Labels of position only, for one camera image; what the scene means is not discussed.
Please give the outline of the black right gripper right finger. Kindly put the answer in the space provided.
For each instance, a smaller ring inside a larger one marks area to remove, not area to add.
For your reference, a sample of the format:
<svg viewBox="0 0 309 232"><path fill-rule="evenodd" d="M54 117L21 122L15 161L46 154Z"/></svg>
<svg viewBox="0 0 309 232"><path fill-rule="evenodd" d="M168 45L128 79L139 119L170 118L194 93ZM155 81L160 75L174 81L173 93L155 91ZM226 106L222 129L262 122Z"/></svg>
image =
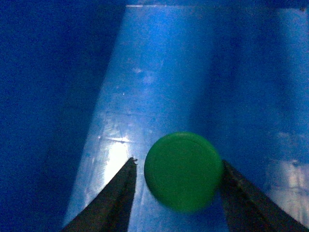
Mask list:
<svg viewBox="0 0 309 232"><path fill-rule="evenodd" d="M307 232L226 160L221 198L230 232Z"/></svg>

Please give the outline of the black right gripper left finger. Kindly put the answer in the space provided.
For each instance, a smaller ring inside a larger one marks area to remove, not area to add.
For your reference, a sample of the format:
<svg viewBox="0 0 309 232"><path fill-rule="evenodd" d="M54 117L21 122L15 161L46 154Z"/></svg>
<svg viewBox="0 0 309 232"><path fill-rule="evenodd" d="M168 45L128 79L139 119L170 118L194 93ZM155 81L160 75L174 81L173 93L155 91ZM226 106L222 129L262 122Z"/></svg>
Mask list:
<svg viewBox="0 0 309 232"><path fill-rule="evenodd" d="M136 179L136 160L129 158L93 201L62 231L127 232Z"/></svg>

